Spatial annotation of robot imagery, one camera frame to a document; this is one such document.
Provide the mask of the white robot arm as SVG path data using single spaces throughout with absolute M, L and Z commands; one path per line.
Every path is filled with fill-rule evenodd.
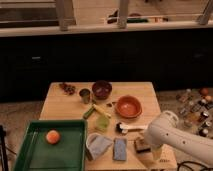
M 213 167 L 213 140 L 177 129 L 178 122 L 174 112 L 163 111 L 148 125 L 146 142 L 153 150 L 170 145 Z

